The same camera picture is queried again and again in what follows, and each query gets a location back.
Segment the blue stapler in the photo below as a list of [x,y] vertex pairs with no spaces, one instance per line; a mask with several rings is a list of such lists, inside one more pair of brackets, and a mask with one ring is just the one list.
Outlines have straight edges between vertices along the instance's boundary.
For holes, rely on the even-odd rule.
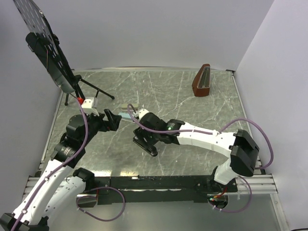
[[118,115],[120,115],[122,117],[123,121],[134,123],[133,119],[130,117],[130,115],[128,113],[120,112]]

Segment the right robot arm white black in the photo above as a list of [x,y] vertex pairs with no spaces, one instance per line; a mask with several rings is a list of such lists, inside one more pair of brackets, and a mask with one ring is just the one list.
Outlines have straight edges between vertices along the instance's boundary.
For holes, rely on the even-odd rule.
[[133,141],[153,157],[158,155],[157,142],[190,145],[224,155],[227,160],[215,167],[210,180],[216,192],[222,191],[237,176],[254,174],[259,147],[246,130],[221,132],[176,119],[165,122],[146,109],[133,113],[132,118],[139,125],[134,130]]

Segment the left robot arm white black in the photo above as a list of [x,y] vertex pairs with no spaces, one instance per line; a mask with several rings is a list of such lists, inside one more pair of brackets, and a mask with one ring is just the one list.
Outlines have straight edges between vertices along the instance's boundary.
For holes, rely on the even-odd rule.
[[1,216],[2,228],[6,231],[47,231],[78,194],[92,192],[94,174],[84,168],[74,168],[91,139],[99,131],[117,131],[121,118],[108,109],[98,115],[81,113],[71,117],[31,192],[12,213]]

